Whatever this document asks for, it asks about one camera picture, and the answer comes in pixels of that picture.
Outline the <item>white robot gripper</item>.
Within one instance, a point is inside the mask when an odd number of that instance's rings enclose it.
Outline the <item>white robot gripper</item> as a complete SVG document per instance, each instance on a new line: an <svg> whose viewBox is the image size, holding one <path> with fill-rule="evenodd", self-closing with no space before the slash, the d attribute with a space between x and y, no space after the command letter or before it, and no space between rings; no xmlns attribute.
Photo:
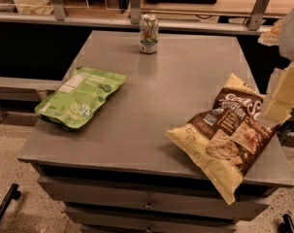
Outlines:
<svg viewBox="0 0 294 233"><path fill-rule="evenodd" d="M258 39L264 46L278 46L281 56L294 61L294 7L285 19L279 19L272 28ZM283 124L294 109L294 62L283 70L276 68L272 73L267 96L264 100L263 118Z"/></svg>

